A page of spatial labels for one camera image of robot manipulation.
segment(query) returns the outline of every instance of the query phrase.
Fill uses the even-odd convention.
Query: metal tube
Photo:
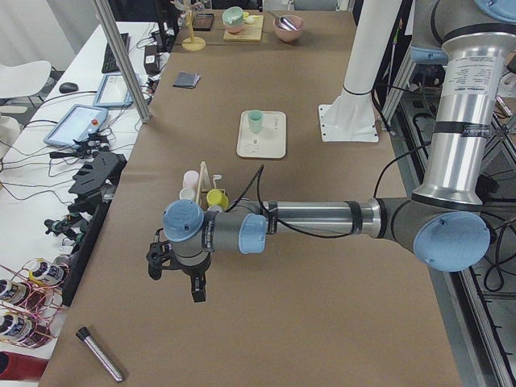
[[[265,206],[270,210],[271,202]],[[376,200],[360,203],[361,234],[378,236],[381,228],[380,207]],[[357,219],[347,202],[278,202],[277,217],[290,226],[308,232],[347,234],[352,232]],[[278,223],[278,231],[290,231]]]
[[[86,327],[82,327],[79,331],[77,331],[76,336],[81,339],[91,350],[91,352],[97,357],[97,359],[101,362],[107,372],[115,379],[117,383],[124,381],[124,377],[122,371],[110,360],[107,354],[98,346],[95,342],[94,338],[88,331]]]
[[[443,44],[448,67],[427,171],[414,200],[463,210],[481,206],[476,179],[501,71],[514,48],[516,36],[502,32],[457,36]]]
[[[109,3],[107,0],[92,0],[92,2],[98,21],[106,35],[107,43],[110,45],[114,53],[114,57],[120,67],[123,80],[126,82],[127,89],[132,96],[136,109],[138,110],[139,117],[141,118],[142,123],[146,123],[151,118],[151,113],[148,109],[147,103],[145,102],[144,96],[141,93],[141,88],[139,87],[135,70],[131,65],[131,61],[127,55],[127,50],[123,44],[122,38],[120,37],[120,31],[116,27],[116,22]]]

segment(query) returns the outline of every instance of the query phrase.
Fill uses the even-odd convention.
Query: tablet
[[[97,95],[95,95],[94,106],[105,107],[106,109],[122,109],[131,104],[131,94],[127,89],[122,74],[105,74],[98,87]]]
[[[108,113],[108,109],[102,107],[74,105],[43,141],[55,147],[76,149],[79,146],[75,141],[84,141],[89,134],[97,132]]]

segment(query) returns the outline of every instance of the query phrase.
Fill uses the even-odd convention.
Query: metal cylinder
[[[290,226],[314,233],[349,234],[353,232],[361,217],[360,233],[378,236],[381,228],[380,207],[372,199],[368,203],[357,203],[360,215],[354,214],[347,202],[278,202],[277,217]],[[278,231],[290,231],[278,223]]]
[[[412,198],[458,210],[476,210],[475,194],[498,82],[516,36],[504,32],[462,35],[445,42],[449,61],[431,155]]]

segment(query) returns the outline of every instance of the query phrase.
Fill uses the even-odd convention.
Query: metal pole
[[[98,21],[106,35],[107,43],[113,50],[114,57],[120,67],[123,80],[126,82],[127,89],[132,96],[136,109],[138,110],[139,117],[142,119],[142,123],[146,123],[151,118],[151,112],[149,111],[144,96],[142,95],[138,78],[136,78],[135,70],[131,65],[131,61],[127,55],[127,50],[123,44],[122,38],[120,37],[120,31],[116,27],[116,22],[109,3],[107,0],[92,0],[92,2],[94,4]]]

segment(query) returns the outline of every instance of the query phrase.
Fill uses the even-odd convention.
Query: light green cup
[[[249,129],[253,133],[260,133],[264,121],[264,113],[260,110],[251,110],[248,113]]]

